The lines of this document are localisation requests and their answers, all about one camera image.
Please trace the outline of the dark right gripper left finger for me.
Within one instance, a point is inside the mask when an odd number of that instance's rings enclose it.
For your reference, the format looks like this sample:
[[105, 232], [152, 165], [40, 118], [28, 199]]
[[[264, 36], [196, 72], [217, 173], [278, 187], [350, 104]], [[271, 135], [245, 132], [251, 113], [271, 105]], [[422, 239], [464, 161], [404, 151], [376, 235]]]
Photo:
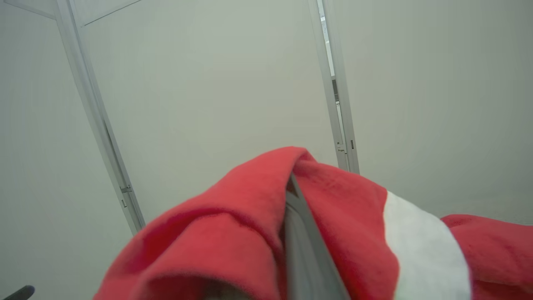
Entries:
[[319, 232], [305, 201], [286, 192], [285, 246], [289, 300], [327, 300], [317, 247]]

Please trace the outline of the red white garment with print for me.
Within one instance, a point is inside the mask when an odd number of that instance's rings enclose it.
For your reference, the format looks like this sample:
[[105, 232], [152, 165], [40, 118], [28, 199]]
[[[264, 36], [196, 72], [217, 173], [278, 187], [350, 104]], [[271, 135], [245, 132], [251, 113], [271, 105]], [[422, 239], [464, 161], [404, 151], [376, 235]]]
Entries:
[[533, 226], [438, 218], [304, 148], [261, 154], [166, 211], [111, 264], [93, 300], [288, 300], [291, 175], [350, 300], [533, 300]]

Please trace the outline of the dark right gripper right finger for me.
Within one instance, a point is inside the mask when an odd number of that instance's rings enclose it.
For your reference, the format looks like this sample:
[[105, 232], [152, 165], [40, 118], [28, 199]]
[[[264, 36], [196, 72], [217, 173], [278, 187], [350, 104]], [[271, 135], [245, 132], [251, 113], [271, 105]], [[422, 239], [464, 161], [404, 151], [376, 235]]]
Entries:
[[[305, 201], [306, 204], [308, 205], [304, 197], [304, 194], [298, 185], [296, 176], [294, 174], [291, 174], [291, 176], [289, 177], [288, 192], [293, 192], [299, 199]], [[319, 232], [319, 241], [317, 242], [317, 247], [320, 250], [319, 259], [320, 259], [320, 266], [321, 266], [322, 274], [324, 277], [324, 281], [327, 283], [327, 294], [328, 294], [327, 300], [350, 300], [350, 295], [345, 288], [345, 285], [343, 283], [343, 280], [341, 279], [341, 276], [339, 275], [339, 272], [335, 266], [335, 263], [331, 257], [331, 254], [328, 251], [327, 245], [325, 244], [325, 241], [322, 239], [322, 235], [320, 233], [319, 228], [318, 228], [318, 232]]]

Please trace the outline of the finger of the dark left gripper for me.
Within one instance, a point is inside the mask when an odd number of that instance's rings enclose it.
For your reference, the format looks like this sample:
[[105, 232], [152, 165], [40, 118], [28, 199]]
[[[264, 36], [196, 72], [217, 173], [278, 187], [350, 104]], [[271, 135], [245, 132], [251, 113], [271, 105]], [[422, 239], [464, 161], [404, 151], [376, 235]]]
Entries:
[[35, 287], [33, 285], [25, 285], [3, 300], [29, 300], [34, 293]]

